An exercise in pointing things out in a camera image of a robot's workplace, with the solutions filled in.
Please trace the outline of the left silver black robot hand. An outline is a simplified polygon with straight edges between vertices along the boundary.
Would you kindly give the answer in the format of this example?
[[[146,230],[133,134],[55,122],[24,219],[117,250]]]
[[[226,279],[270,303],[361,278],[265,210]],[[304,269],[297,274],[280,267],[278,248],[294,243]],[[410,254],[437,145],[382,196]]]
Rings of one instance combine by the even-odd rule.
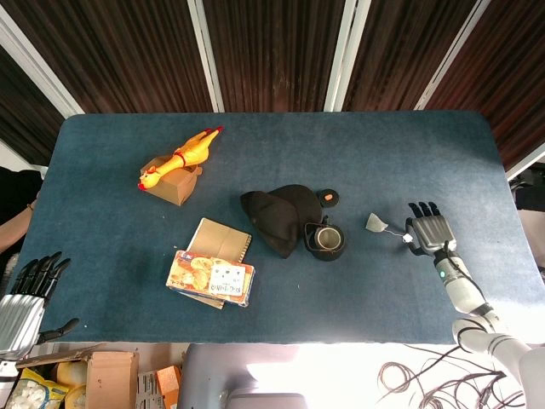
[[[41,324],[61,275],[71,263],[60,251],[28,262],[11,290],[1,299],[1,361],[23,359],[36,345],[63,337],[79,323],[74,317],[63,326],[43,331]]]

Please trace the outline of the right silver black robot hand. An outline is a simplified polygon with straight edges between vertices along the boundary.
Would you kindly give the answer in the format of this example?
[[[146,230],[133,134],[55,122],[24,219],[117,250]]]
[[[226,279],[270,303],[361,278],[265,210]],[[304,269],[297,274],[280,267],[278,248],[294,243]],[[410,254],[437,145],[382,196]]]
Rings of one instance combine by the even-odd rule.
[[[406,242],[415,256],[434,256],[437,251],[454,252],[455,236],[446,218],[434,202],[408,203],[413,217],[405,221],[405,232],[412,241]]]

